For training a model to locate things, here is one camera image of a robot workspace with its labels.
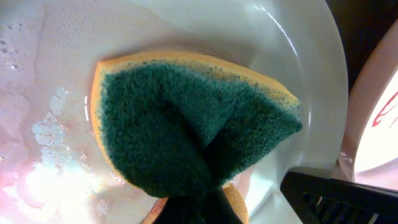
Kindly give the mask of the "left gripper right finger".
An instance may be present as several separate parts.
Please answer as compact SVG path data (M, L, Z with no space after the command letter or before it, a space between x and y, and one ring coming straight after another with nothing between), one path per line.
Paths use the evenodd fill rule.
M397 192L297 172L280 191L305 224L397 224Z

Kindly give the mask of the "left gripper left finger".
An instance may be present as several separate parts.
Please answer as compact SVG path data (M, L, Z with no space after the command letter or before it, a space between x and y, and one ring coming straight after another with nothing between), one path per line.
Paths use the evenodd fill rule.
M167 199L153 224L243 224L223 189Z

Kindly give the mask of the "pink plate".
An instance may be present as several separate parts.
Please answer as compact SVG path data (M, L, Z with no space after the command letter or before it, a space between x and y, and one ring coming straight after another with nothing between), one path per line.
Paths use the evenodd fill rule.
M397 24L371 53L349 94L338 157L348 180L397 189Z

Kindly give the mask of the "green yellow sponge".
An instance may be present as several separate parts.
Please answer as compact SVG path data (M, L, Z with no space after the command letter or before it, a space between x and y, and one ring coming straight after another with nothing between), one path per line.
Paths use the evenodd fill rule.
M299 99L277 80L210 55L144 52L96 65L91 123L117 175L157 199L223 189L243 223L231 183L302 130Z

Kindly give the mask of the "light green plate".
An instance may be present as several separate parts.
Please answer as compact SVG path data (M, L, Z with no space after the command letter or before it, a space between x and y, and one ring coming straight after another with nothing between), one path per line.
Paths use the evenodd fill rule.
M329 177L348 79L325 1L2 1L1 222L140 223L156 199L107 164L90 121L96 63L184 49L280 81L301 132L235 179L251 223L298 223L279 190L293 167Z

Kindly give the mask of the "large brown serving tray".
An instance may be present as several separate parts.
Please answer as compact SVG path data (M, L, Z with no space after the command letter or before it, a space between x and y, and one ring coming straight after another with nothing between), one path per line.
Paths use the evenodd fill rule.
M352 89L361 69L397 20L397 0L326 0L341 36Z

